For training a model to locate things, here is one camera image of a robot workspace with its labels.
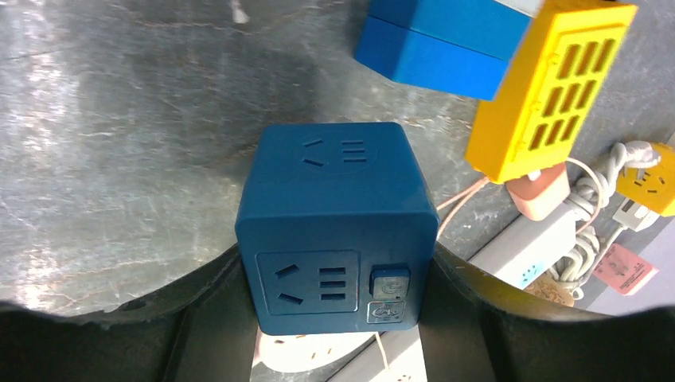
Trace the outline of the wooden tan cube adapter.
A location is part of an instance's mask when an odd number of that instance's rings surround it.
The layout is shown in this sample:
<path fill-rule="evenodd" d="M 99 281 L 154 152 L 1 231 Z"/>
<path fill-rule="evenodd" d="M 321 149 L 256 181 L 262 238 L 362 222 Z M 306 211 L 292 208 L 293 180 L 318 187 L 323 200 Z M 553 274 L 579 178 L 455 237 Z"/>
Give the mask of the wooden tan cube adapter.
<path fill-rule="evenodd" d="M 572 294 L 546 273 L 530 283 L 524 291 L 538 298 L 555 302 L 562 306 L 573 307 L 575 303 Z"/>

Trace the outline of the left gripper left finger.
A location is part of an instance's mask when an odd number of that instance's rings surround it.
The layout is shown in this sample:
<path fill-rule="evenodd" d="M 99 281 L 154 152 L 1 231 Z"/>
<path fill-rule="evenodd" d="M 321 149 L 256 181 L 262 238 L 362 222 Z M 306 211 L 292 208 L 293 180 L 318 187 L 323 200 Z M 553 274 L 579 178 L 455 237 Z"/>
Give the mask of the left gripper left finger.
<path fill-rule="evenodd" d="M 247 381 L 257 319 L 237 248 L 110 311 L 1 304 L 4 381 Z"/>

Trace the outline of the blue cube adapter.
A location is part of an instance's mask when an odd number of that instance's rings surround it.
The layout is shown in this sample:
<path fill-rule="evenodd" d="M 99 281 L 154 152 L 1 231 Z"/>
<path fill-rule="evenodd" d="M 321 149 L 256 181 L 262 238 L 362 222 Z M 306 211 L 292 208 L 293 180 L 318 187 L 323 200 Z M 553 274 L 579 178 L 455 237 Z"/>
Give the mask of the blue cube adapter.
<path fill-rule="evenodd" d="M 235 232 L 268 335 L 415 326 L 439 216 L 403 127 L 272 125 Z"/>

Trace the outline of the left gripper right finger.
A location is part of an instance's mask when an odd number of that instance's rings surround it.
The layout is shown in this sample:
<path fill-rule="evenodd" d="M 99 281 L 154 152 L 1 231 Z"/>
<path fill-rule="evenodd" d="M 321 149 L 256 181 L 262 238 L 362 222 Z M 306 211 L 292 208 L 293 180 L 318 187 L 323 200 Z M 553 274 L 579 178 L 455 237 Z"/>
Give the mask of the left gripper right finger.
<path fill-rule="evenodd" d="M 538 298 L 435 249 L 419 336 L 429 381 L 671 381 L 674 309 L 613 317 Z"/>

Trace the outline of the pink round socket with cable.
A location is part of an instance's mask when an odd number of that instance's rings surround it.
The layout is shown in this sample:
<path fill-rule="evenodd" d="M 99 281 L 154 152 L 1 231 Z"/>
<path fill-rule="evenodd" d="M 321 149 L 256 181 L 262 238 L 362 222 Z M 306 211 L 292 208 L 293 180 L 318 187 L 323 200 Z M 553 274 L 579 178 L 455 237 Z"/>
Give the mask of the pink round socket with cable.
<path fill-rule="evenodd" d="M 338 361 L 374 337 L 374 332 L 271 336 L 258 330 L 252 365 L 307 372 Z"/>

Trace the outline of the pink cube socket adapter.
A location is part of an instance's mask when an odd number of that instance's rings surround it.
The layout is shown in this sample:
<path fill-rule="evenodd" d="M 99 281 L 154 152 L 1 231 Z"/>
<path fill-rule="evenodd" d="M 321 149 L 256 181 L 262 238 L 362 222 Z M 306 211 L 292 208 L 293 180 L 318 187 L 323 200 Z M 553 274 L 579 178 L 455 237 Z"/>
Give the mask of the pink cube socket adapter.
<path fill-rule="evenodd" d="M 624 296 L 641 290 L 659 270 L 632 251 L 619 244 L 612 244 L 593 275 Z"/>

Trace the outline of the yellow cube socket adapter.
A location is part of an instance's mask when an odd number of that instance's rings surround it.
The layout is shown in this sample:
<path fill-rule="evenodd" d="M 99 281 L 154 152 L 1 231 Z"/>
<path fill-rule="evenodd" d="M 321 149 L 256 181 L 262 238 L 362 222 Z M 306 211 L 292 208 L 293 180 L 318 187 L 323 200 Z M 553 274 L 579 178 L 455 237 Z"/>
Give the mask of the yellow cube socket adapter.
<path fill-rule="evenodd" d="M 674 216 L 674 148 L 653 144 L 661 161 L 650 168 L 626 166 L 618 176 L 617 191 L 661 216 Z"/>

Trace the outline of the large white power strip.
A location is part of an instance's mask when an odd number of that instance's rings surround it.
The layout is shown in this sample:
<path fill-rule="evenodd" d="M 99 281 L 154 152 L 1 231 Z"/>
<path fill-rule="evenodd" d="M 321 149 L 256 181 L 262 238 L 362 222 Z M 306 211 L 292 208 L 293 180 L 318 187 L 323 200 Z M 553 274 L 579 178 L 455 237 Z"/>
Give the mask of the large white power strip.
<path fill-rule="evenodd" d="M 562 204 L 541 221 L 519 216 L 469 263 L 509 285 L 525 289 L 570 251 L 576 240 L 576 213 Z M 377 343 L 353 358 L 332 381 L 425 381 L 419 330 L 388 332 L 381 337 L 389 369 L 383 368 Z"/>

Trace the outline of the small white USB power strip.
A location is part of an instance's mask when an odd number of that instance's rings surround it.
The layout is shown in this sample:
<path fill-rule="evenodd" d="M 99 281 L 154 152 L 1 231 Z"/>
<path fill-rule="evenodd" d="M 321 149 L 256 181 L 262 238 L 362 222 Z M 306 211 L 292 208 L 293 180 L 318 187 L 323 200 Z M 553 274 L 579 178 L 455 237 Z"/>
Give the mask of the small white USB power strip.
<path fill-rule="evenodd" d="M 659 217 L 658 213 L 645 205 L 626 198 L 614 213 L 613 220 L 627 229 L 640 232 L 652 226 Z"/>

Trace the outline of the pink USB charger plug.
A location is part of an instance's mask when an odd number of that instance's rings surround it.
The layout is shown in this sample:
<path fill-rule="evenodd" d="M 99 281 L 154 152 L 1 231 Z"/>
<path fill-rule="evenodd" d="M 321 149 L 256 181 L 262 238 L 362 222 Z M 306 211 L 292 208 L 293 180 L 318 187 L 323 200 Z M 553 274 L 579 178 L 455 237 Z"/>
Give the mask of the pink USB charger plug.
<path fill-rule="evenodd" d="M 536 178 L 525 175 L 507 181 L 505 187 L 518 211 L 534 221 L 549 216 L 570 193 L 564 163 L 540 170 Z"/>

